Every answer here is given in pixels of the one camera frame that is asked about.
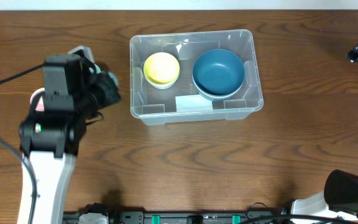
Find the white small bowl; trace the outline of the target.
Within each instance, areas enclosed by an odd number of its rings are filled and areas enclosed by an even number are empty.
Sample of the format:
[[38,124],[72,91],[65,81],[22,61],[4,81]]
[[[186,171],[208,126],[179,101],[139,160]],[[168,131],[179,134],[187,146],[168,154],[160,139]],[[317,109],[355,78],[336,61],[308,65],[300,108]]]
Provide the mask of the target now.
[[167,86],[157,86],[157,85],[151,85],[151,87],[159,89],[159,90],[165,90],[168,89],[170,87],[172,87],[173,85],[167,85]]

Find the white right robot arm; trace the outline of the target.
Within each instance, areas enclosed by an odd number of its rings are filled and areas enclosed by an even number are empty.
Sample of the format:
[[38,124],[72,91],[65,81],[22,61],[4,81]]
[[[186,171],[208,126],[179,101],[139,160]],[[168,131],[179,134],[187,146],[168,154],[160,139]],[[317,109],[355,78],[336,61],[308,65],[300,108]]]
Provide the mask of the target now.
[[[346,54],[346,58],[358,63],[358,43]],[[322,192],[293,201],[288,214],[358,221],[358,175],[342,170],[332,171]]]

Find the light blue cup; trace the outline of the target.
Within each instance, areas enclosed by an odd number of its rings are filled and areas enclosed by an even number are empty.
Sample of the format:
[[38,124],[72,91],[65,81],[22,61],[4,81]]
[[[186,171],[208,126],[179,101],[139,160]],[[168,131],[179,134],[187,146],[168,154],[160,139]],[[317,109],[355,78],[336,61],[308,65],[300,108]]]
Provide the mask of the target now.
[[108,72],[108,75],[111,79],[113,79],[117,88],[119,88],[119,80],[118,80],[117,76],[115,76],[115,74],[113,74],[112,72]]

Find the yellow bowl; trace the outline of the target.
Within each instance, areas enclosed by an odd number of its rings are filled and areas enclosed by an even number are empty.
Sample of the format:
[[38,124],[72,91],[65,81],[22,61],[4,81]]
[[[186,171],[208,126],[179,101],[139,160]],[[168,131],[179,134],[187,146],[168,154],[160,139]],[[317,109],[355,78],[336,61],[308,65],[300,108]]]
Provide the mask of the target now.
[[176,81],[180,74],[180,65],[173,55],[158,52],[147,58],[143,72],[150,83],[163,86]]

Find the green cup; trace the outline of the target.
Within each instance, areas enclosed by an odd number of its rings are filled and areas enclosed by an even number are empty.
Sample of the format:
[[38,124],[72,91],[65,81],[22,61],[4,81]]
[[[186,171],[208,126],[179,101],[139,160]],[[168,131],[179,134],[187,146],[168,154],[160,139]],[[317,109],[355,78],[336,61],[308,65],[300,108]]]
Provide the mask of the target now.
[[92,66],[89,67],[89,71],[91,73],[94,73],[94,74],[98,74],[98,73],[101,73],[101,69],[98,65],[96,64],[93,64]]

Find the light grey small bowl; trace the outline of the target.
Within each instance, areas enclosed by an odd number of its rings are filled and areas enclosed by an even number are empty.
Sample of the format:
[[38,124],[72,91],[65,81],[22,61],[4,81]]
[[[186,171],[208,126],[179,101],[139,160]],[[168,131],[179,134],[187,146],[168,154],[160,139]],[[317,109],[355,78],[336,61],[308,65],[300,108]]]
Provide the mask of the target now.
[[174,79],[173,81],[169,82],[169,83],[165,83],[165,84],[158,84],[158,83],[154,83],[152,80],[148,79],[147,77],[145,78],[147,80],[148,83],[150,83],[153,87],[157,88],[157,89],[167,89],[170,88],[171,86],[174,85],[174,83],[178,80],[178,78]]

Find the dark blue large bowl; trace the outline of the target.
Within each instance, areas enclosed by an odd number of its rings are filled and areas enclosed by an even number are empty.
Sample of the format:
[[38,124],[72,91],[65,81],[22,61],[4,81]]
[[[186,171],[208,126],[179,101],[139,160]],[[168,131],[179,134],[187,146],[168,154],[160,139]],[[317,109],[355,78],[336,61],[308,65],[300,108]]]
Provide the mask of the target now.
[[224,49],[213,49],[201,54],[192,69],[194,84],[206,91],[227,94],[242,87],[246,79],[245,65],[235,53]]

